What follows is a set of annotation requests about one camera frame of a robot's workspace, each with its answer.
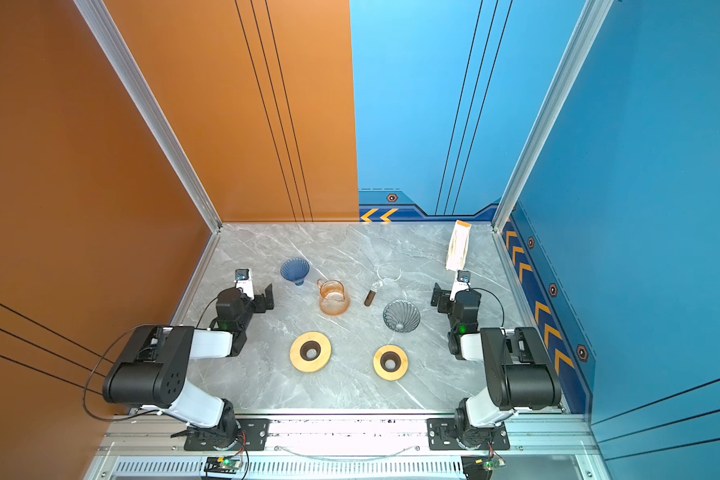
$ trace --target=orange panel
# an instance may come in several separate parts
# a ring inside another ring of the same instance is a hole
[[[170,320],[209,235],[74,3],[0,0],[0,302],[101,352],[135,324]],[[1,307],[0,328],[96,360]],[[86,378],[5,332],[0,354]],[[107,424],[80,394],[0,359],[0,478],[27,476],[6,467],[16,452],[37,478],[84,474]]]
[[[106,6],[222,220],[357,219],[348,1]]]

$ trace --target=blue wall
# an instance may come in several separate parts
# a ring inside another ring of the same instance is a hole
[[[674,448],[720,412],[656,428],[720,408],[720,382],[659,401],[720,378],[720,1],[614,2],[520,208],[594,350],[615,478],[720,473],[720,440]]]
[[[427,214],[474,214],[497,201],[583,6],[518,0],[510,11],[510,0],[485,0],[481,10],[478,0],[352,0],[359,187],[401,190]]]

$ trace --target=black line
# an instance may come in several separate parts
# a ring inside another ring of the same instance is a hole
[[[638,434],[638,433],[648,432],[649,430],[654,430],[654,429],[656,429],[656,428],[662,428],[662,427],[674,425],[674,424],[676,424],[676,423],[684,422],[685,420],[693,420],[694,418],[701,418],[701,417],[704,417],[704,416],[711,415],[711,414],[713,414],[713,413],[720,413],[720,408],[718,408],[717,410],[712,410],[712,411],[710,411],[710,412],[700,413],[700,414],[698,414],[698,415],[681,418],[680,420],[673,420],[672,422],[662,423],[661,425],[657,425],[657,426],[655,426],[655,427],[643,428],[642,430],[638,430],[638,431],[636,431],[636,432],[625,433],[624,435],[619,435],[619,436],[616,436],[616,437],[607,438],[607,439],[605,439],[605,440],[599,440],[597,443],[610,442],[611,440],[616,440],[617,438],[624,438],[624,437],[628,437],[628,436],[630,436],[630,435],[636,435],[636,434]]]
[[[664,400],[669,400],[670,398],[675,398],[676,396],[681,396],[681,395],[686,394],[686,393],[688,393],[688,392],[692,392],[693,390],[701,389],[701,388],[704,388],[704,387],[706,387],[706,386],[710,386],[710,385],[713,384],[713,383],[718,383],[718,382],[720,382],[720,378],[719,378],[719,379],[715,379],[715,380],[711,380],[710,382],[707,382],[707,383],[702,383],[701,385],[695,386],[695,387],[693,387],[693,388],[691,388],[691,389],[683,390],[683,391],[681,391],[681,392],[672,394],[672,395],[670,395],[670,396],[666,396],[666,397],[664,397],[664,398],[659,398],[658,400],[654,400],[654,401],[651,402],[651,403],[646,403],[645,405],[632,408],[631,410],[627,410],[626,412],[622,412],[622,413],[616,414],[616,415],[614,415],[614,416],[610,416],[610,417],[608,417],[608,418],[604,418],[604,419],[602,419],[602,420],[598,420],[597,422],[592,423],[592,425],[595,426],[595,425],[597,425],[598,423],[607,422],[608,420],[612,420],[612,419],[614,419],[614,418],[616,418],[616,417],[621,417],[622,415],[626,415],[627,413],[636,412],[637,410],[640,410],[641,408],[646,408],[646,407],[648,407],[648,406],[655,405],[655,404],[657,404],[657,403],[663,402]]]
[[[31,318],[29,318],[28,316],[22,315],[21,313],[19,313],[19,312],[17,312],[16,310],[10,308],[9,306],[6,306],[6,305],[4,305],[4,304],[2,304],[2,303],[0,303],[0,306],[2,306],[3,308],[5,308],[5,309],[8,310],[9,312],[12,312],[12,313],[15,313],[16,315],[19,315],[21,318],[23,318],[23,319],[25,319],[25,320],[28,320],[29,322],[34,323],[35,325],[37,325],[37,326],[40,327],[40,328],[46,329],[48,332],[51,332],[51,333],[53,333],[53,334],[56,335],[56,336],[60,336],[60,337],[63,338],[64,340],[67,340],[68,342],[77,345],[79,348],[81,348],[81,349],[83,349],[83,350],[85,350],[85,351],[87,351],[87,352],[91,352],[91,353],[93,353],[93,354],[96,355],[96,356],[101,356],[101,355],[99,355],[98,353],[96,353],[95,351],[93,351],[93,350],[91,350],[91,349],[89,349],[89,348],[86,348],[86,347],[82,346],[82,345],[79,344],[78,342],[76,342],[76,341],[74,341],[74,340],[71,340],[71,339],[67,338],[67,337],[64,336],[64,335],[61,335],[60,333],[56,332],[55,330],[51,330],[50,328],[46,327],[46,326],[43,325],[42,323],[40,323],[40,322],[35,322],[34,320],[32,320]],[[105,359],[105,360],[107,360],[109,363],[114,363],[112,360],[109,360],[109,359]]]
[[[81,388],[81,389],[83,388],[82,385],[77,385],[77,383],[75,383],[75,382],[70,382],[69,380],[62,379],[61,377],[56,376],[56,375],[54,375],[53,373],[48,373],[48,372],[44,372],[43,370],[36,369],[36,368],[34,368],[33,366],[29,366],[29,365],[27,365],[26,363],[20,362],[19,360],[9,359],[8,357],[2,356],[1,354],[0,354],[0,358],[3,359],[3,360],[8,360],[8,361],[10,361],[10,362],[16,363],[17,365],[25,366],[25,367],[27,367],[29,370],[35,370],[36,372],[43,373],[43,374],[48,375],[48,376],[52,376],[53,378],[55,378],[55,379],[57,379],[57,380],[61,380],[61,381],[64,382],[64,383],[69,383],[70,385],[74,385],[74,386],[79,387],[79,388]]]
[[[286,94],[286,106],[288,107],[288,116],[291,119],[291,130],[293,130],[293,142],[296,144],[296,156],[298,158],[298,166],[301,168],[302,171],[302,181],[304,182],[304,195],[307,197],[307,207],[309,208],[309,219],[313,222],[315,221],[315,217],[312,216],[312,203],[309,201],[309,191],[307,190],[307,179],[304,176],[304,165],[302,164],[302,154],[298,150],[298,139],[296,137],[296,127],[293,125],[293,114],[291,113],[291,102],[288,101],[288,90],[286,90],[286,79],[282,75],[282,65],[280,64],[280,53],[277,51],[277,41],[275,40],[275,29],[272,26],[272,17],[269,16],[269,3],[267,3],[267,0],[264,0],[264,5],[266,6],[266,16],[269,19],[269,31],[272,32],[272,43],[275,44],[275,56],[277,56],[277,67],[280,70],[280,80],[282,81],[282,91]]]
[[[469,157],[472,155],[472,145],[474,145],[474,138],[478,135],[478,127],[480,126],[480,117],[483,116],[483,107],[485,106],[485,99],[488,96],[488,89],[490,88],[490,80],[494,77],[494,69],[496,68],[496,59],[499,58],[499,50],[501,50],[501,41],[504,39],[504,31],[507,29],[507,20],[509,20],[509,12],[512,11],[512,2],[510,0],[509,9],[507,10],[507,17],[504,19],[504,28],[501,29],[501,36],[499,37],[499,45],[496,47],[496,55],[494,55],[494,64],[490,67],[490,75],[488,76],[488,85],[485,86],[485,94],[483,95],[483,103],[480,106],[480,113],[478,114],[478,122],[474,125],[474,132],[472,133],[472,141],[469,144],[469,152],[467,152],[467,159],[464,161],[464,169],[461,171],[461,180],[458,183],[458,191],[456,192],[456,200],[454,200],[454,207],[451,210],[451,215],[456,211],[456,203],[458,203],[458,196],[461,193],[461,184],[464,182],[464,174],[467,173],[467,165],[469,165]]]
[[[454,180],[456,179],[456,170],[458,170],[458,159],[461,157],[461,149],[464,146],[464,138],[467,136],[467,128],[469,127],[469,119],[472,115],[472,105],[474,105],[474,94],[478,91],[478,84],[480,83],[480,73],[483,71],[483,61],[485,60],[485,53],[488,50],[488,41],[490,40],[490,33],[494,29],[494,20],[496,19],[496,9],[499,7],[499,1],[496,0],[494,6],[494,14],[490,17],[490,26],[488,27],[488,36],[485,38],[485,47],[483,47],[483,56],[480,59],[480,68],[478,68],[478,79],[474,81],[474,90],[472,91],[472,99],[469,102],[469,110],[467,111],[467,121],[464,122],[464,131],[461,132],[461,143],[458,146],[458,154],[456,155],[456,165],[454,165],[454,174],[451,175],[451,186],[448,188],[448,196],[445,199],[445,207],[443,209],[443,215],[446,215],[448,211],[448,202],[451,199],[451,191],[454,187]]]
[[[78,367],[80,367],[81,369],[84,369],[85,371],[90,372],[90,369],[89,369],[88,367],[86,367],[85,365],[81,365],[81,364],[77,363],[75,360],[69,360],[69,359],[68,359],[67,357],[65,357],[65,356],[61,356],[61,355],[59,355],[59,354],[56,353],[56,352],[52,352],[52,351],[48,350],[47,348],[43,348],[42,346],[39,346],[37,343],[32,343],[32,342],[30,342],[29,340],[24,339],[24,338],[21,338],[19,335],[15,335],[15,334],[7,331],[7,330],[3,330],[3,329],[0,328],[0,331],[1,331],[2,333],[7,333],[7,334],[9,334],[10,336],[12,336],[12,337],[15,338],[15,339],[19,339],[19,340],[21,340],[22,342],[29,343],[29,344],[32,345],[32,346],[36,346],[36,347],[39,348],[40,350],[43,350],[44,352],[48,352],[49,354],[51,354],[51,355],[53,355],[53,356],[57,356],[57,357],[59,357],[59,358],[62,359],[62,360],[67,360],[69,363],[73,363],[73,364],[77,365]],[[94,372],[94,373],[96,373],[98,376],[105,377],[105,375],[101,375],[101,374],[98,373],[98,372]]]
[[[240,6],[235,0],[235,8],[237,8],[237,16],[240,18],[240,28],[242,28],[242,36],[246,40],[246,46],[248,47],[248,55],[251,58],[251,66],[253,67],[253,75],[256,77],[256,84],[259,86],[259,94],[262,97],[262,105],[264,106],[264,115],[266,115],[266,122],[269,124],[269,133],[272,136],[272,143],[275,145],[275,153],[277,154],[277,161],[280,164],[280,173],[282,173],[282,182],[286,185],[286,193],[288,194],[288,202],[291,205],[291,213],[293,214],[293,221],[298,222],[296,219],[296,210],[293,209],[293,200],[291,200],[291,191],[288,189],[288,180],[286,180],[286,171],[282,168],[282,160],[280,160],[280,150],[277,148],[277,142],[275,141],[275,131],[272,129],[272,122],[269,121],[269,112],[266,110],[266,102],[264,101],[264,92],[262,91],[261,83],[259,82],[259,74],[256,72],[256,64],[253,63],[253,53],[251,53],[251,45],[248,43],[248,35],[246,34],[246,27],[242,24],[242,15],[240,14]]]
[[[296,172],[293,170],[293,160],[291,160],[291,149],[288,148],[288,139],[286,138],[286,128],[282,126],[282,116],[280,115],[280,107],[277,104],[277,94],[275,93],[275,84],[272,82],[272,74],[269,73],[269,61],[266,59],[266,51],[264,50],[264,41],[262,40],[262,32],[259,30],[259,19],[256,18],[256,8],[251,2],[251,10],[253,10],[253,21],[256,24],[256,33],[259,34],[259,44],[262,46],[262,55],[264,55],[264,65],[266,66],[266,74],[269,77],[269,87],[272,89],[272,98],[275,99],[275,110],[277,118],[280,120],[280,131],[282,132],[282,141],[286,144],[286,154],[288,154],[288,163],[291,165],[291,176],[293,177],[293,185],[296,187],[296,198],[298,199],[298,208],[302,211],[302,220],[306,220],[304,215],[304,206],[302,205],[302,196],[298,192],[298,182],[296,181]]]
[[[665,452],[666,450],[674,450],[675,448],[693,447],[696,445],[703,445],[705,443],[714,443],[714,442],[720,442],[720,437],[719,438],[711,438],[709,440],[701,440],[700,442],[686,443],[684,445],[678,445],[678,446],[673,446],[673,447],[657,448],[656,450],[649,450],[648,452],[638,452],[638,453],[631,453],[629,455],[622,455],[619,457],[604,458],[604,460],[606,462],[608,462],[610,460],[619,460],[620,458],[636,457],[636,456],[640,456],[640,455],[646,455],[649,453]]]
[[[448,158],[451,156],[451,146],[454,142],[454,134],[456,133],[456,122],[458,120],[458,111],[461,108],[461,97],[464,96],[464,86],[467,84],[467,72],[469,72],[469,61],[472,59],[472,49],[474,48],[474,39],[478,35],[478,24],[480,23],[480,12],[483,11],[483,0],[480,0],[480,8],[478,8],[478,19],[474,22],[474,33],[472,34],[472,43],[469,45],[469,56],[467,56],[467,67],[464,69],[464,80],[461,82],[461,93],[458,95],[458,105],[456,105],[456,118],[454,118],[454,127],[451,130],[451,141],[448,142],[448,153],[445,155],[445,166],[443,167],[443,178],[440,180],[440,191],[438,192],[438,202],[434,206],[434,214],[438,214],[440,208],[440,197],[443,194],[443,185],[445,185],[445,172],[448,171]]]

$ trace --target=yellow chevron arrow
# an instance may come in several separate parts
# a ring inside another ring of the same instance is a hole
[[[523,250],[523,249],[520,248],[519,246],[513,246],[513,247],[512,247],[512,265],[517,265],[517,264],[518,264],[518,262],[517,262],[518,252],[520,252],[521,254],[524,254],[524,253],[525,253],[525,250]]]
[[[547,348],[550,347],[550,333],[552,335],[555,335],[560,340],[563,339],[560,332],[557,331],[557,329],[551,327],[549,324],[544,325],[544,344],[547,346]]]
[[[542,311],[547,312],[550,315],[552,315],[552,312],[550,312],[550,309],[548,306],[546,306],[545,304],[543,304],[541,302],[536,302],[536,324],[537,325],[539,324],[539,310],[542,310]]]
[[[396,212],[396,211],[398,211],[398,209],[393,208],[392,210],[390,210],[390,211],[387,212],[386,214],[382,215],[382,220],[384,220],[385,222],[387,222],[388,224],[390,224],[390,223],[392,222],[392,220],[389,219],[389,216],[392,215],[392,214],[393,214],[394,212]]]
[[[507,232],[507,250],[509,250],[509,237],[510,236],[517,236],[518,234],[516,232]]]
[[[530,265],[520,262],[520,274],[519,274],[520,283],[523,283],[523,270],[528,270],[529,272],[534,271],[532,268],[530,268]]]
[[[376,211],[378,211],[378,208],[371,208],[370,210],[368,210],[368,212],[365,215],[361,216],[360,218],[362,218],[363,220],[365,220],[366,222],[368,222],[370,224],[371,222],[373,222],[373,220],[369,219],[368,217],[371,215],[374,215],[376,213]]]
[[[575,369],[574,362],[568,358],[568,355],[565,353],[562,353],[559,350],[554,351],[554,370],[557,372],[557,375],[560,374],[560,360],[563,360],[568,365],[570,365],[570,368]]]

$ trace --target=brown center hole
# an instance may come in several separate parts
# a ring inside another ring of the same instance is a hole
[[[308,342],[304,342],[304,345],[302,345],[302,349],[299,351],[299,353],[304,360],[311,362],[312,360],[320,356],[320,344],[317,343],[315,340],[309,340]]]
[[[392,368],[387,367],[388,362],[394,363]],[[395,352],[385,352],[382,354],[382,368],[386,370],[387,372],[396,372],[400,365],[402,364],[402,360],[400,360],[400,355],[398,355]]]

